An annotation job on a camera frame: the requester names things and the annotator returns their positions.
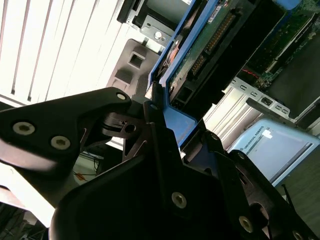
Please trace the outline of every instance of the circuit board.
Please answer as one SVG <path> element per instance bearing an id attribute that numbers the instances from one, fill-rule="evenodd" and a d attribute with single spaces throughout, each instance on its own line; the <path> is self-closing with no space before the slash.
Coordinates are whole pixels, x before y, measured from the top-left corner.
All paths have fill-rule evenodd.
<path id="1" fill-rule="evenodd" d="M 262 92 L 316 34 L 320 34 L 320 0 L 302 0 L 287 11 L 238 77 Z"/>
<path id="2" fill-rule="evenodd" d="M 226 19 L 227 15 L 230 13 L 230 10 L 232 9 L 232 7 L 234 7 L 234 5 L 235 3 L 226 6 L 217 6 L 208 23 L 205 25 L 203 31 L 197 38 L 194 46 L 187 53 L 181 65 L 170 80 L 169 87 L 171 91 L 175 87 L 177 87 L 179 81 L 187 76 L 190 70 L 193 74 L 196 74 L 199 71 L 202 63 L 205 60 L 204 56 L 200 56 L 200 54 L 204 50 L 205 46 L 210 45 L 213 39 L 213 34 L 219 32 L 221 23 Z M 211 48 L 214 47 L 214 43 L 212 43 L 210 46 L 210 49 L 206 49 L 207 51 L 212 51 Z"/>

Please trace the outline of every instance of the port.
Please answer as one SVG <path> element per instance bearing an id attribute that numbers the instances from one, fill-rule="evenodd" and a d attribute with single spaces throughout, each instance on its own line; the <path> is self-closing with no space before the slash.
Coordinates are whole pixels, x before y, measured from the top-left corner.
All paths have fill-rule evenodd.
<path id="1" fill-rule="evenodd" d="M 273 101 L 271 101 L 271 100 L 270 100 L 269 98 L 267 98 L 267 97 L 262 98 L 261 102 L 262 102 L 263 104 L 267 105 L 267 106 L 270 106 L 270 105 L 273 103 Z"/>

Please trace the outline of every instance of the wire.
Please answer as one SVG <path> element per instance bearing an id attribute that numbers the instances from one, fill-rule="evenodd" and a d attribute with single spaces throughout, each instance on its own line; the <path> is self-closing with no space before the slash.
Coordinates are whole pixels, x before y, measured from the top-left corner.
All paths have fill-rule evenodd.
<path id="1" fill-rule="evenodd" d="M 89 156 L 93 158 L 93 169 L 94 169 L 95 172 L 97 172 L 98 167 L 99 167 L 99 161 L 98 161 L 98 163 L 97 163 L 98 158 L 96 158 L 95 156 L 93 156 L 93 155 L 92 155 L 90 152 L 88 152 L 88 151 L 86 151 L 86 153 L 88 153 Z"/>
<path id="2" fill-rule="evenodd" d="M 96 173 L 95 173 L 95 174 L 84 174 L 84 173 L 81 173 L 81 172 L 78 172 L 78 173 L 77 173 L 77 172 L 75 172 L 75 171 L 74 171 L 73 173 L 74 173 L 74 174 L 77 174 L 77 175 L 78 175 L 78 174 L 79 174 L 79 175 L 83 175 L 83 176 L 97 176 Z"/>
<path id="3" fill-rule="evenodd" d="M 246 72 L 247 74 L 250 74 L 250 75 L 254 76 L 256 79 L 259 78 L 259 76 L 256 75 L 256 74 L 254 74 L 252 71 L 248 71 L 248 70 L 246 70 L 246 69 L 242 69 L 242 71 Z"/>
<path id="4" fill-rule="evenodd" d="M 82 174 L 80 174 L 80 173 L 76 173 L 75 171 L 73 172 L 73 174 L 74 174 L 74 175 L 76 175 L 77 177 L 79 177 L 80 179 L 85 180 L 86 182 L 88 182 L 88 180 L 87 180 L 87 179 L 85 179 L 85 177 L 84 177 L 84 176 L 82 176 Z"/>

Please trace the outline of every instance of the bolt hole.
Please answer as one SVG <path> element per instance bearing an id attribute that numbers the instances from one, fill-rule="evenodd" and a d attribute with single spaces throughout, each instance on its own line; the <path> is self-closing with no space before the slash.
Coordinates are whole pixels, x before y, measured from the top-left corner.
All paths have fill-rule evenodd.
<path id="1" fill-rule="evenodd" d="M 56 142 L 56 144 L 58 144 L 59 146 L 64 146 L 64 145 L 66 145 L 66 141 L 65 140 L 62 140 L 62 139 L 59 139 L 59 140 L 57 140 L 57 141 L 55 141 Z"/>
<path id="2" fill-rule="evenodd" d="M 136 126 L 130 124 L 130 125 L 126 126 L 124 130 L 126 133 L 131 134 L 136 130 Z"/>
<path id="3" fill-rule="evenodd" d="M 182 204 L 182 202 L 184 201 L 181 196 L 176 196 L 176 197 L 175 197 L 175 200 L 176 200 L 179 204 Z"/>
<path id="4" fill-rule="evenodd" d="M 27 125 L 21 125 L 21 126 L 19 126 L 19 129 L 21 130 L 21 131 L 29 131 L 30 130 L 30 127 L 28 127 Z"/>

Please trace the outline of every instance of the blue metal frame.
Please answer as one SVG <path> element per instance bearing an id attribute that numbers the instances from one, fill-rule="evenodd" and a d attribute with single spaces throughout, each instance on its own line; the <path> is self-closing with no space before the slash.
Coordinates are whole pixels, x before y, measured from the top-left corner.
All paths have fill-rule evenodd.
<path id="1" fill-rule="evenodd" d="M 156 62 L 155 66 L 153 67 L 151 73 L 149 74 L 148 83 L 149 86 L 151 85 L 151 82 L 153 81 L 153 75 L 159 66 L 163 59 L 165 59 L 169 53 L 169 50 L 172 46 L 172 44 L 175 42 L 175 38 L 179 35 L 179 32 L 181 31 L 184 22 L 186 21 L 189 12 L 193 8 L 195 1 L 192 1 L 190 4 L 188 10 L 184 14 L 181 22 L 179 23 L 178 27 L 176 28 L 172 38 L 170 39 L 170 42 L 166 49 L 163 51 L 162 55 Z M 212 15 L 213 11 L 215 10 L 217 6 L 218 0 L 209 0 L 206 6 L 204 7 L 201 15 L 199 16 L 198 20 L 194 24 L 192 30 L 190 31 L 188 37 L 184 41 L 181 49 L 175 56 L 173 63 L 170 65 L 170 67 L 166 70 L 162 78 L 160 79 L 160 84 L 164 87 L 164 109 L 163 114 L 165 118 L 166 126 L 169 129 L 172 129 L 174 131 L 174 135 L 177 141 L 178 146 L 180 147 L 181 144 L 186 140 L 186 138 L 189 136 L 189 134 L 195 129 L 197 126 L 197 121 L 193 117 L 183 113 L 182 111 L 172 107 L 170 105 L 169 100 L 169 86 L 168 82 L 174 75 L 175 71 L 179 67 L 180 63 L 188 53 L 189 49 L 197 39 L 197 36 L 202 31 L 205 24 L 208 22 L 208 19 Z"/>

